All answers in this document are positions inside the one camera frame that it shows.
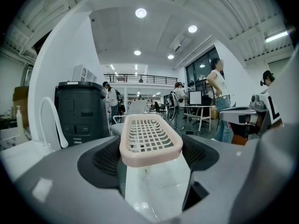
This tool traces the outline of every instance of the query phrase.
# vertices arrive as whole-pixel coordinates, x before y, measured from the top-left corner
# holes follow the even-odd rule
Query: computer monitor
[[[201,91],[189,92],[189,105],[201,105]]]

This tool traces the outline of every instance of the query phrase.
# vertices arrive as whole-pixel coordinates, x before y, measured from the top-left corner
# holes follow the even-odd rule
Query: basket
[[[120,152],[124,164],[144,167],[179,157],[182,138],[157,114],[132,114],[125,119]]]

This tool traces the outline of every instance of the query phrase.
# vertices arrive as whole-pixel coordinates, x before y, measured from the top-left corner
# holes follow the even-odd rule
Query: basket grid
[[[174,146],[160,124],[154,119],[132,120],[129,124],[129,146],[133,153],[152,152]]]

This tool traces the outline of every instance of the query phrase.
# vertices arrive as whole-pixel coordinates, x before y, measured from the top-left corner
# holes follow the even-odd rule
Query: white t-shirt
[[[107,90],[107,102],[111,106],[116,106],[118,104],[117,96],[116,96],[116,91],[114,88],[111,88],[110,91]]]
[[[214,72],[217,75],[215,78],[215,82],[222,91],[222,95],[220,95],[219,97],[229,95],[228,89],[226,87],[226,82],[222,74],[220,74],[218,70],[212,70],[212,72]]]
[[[185,96],[185,92],[184,92],[183,88],[178,88],[177,87],[173,90],[173,92],[176,94],[177,100],[179,100],[179,99],[181,99]],[[179,107],[185,107],[185,100],[183,100],[182,103],[180,103],[178,101],[178,106]]]

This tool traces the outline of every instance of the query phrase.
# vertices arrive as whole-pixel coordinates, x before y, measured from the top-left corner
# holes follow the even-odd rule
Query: balcony
[[[146,83],[146,84],[165,84],[167,86],[174,86],[178,81],[174,77],[160,77],[148,75],[134,75],[134,74],[105,74],[105,80],[111,83]]]

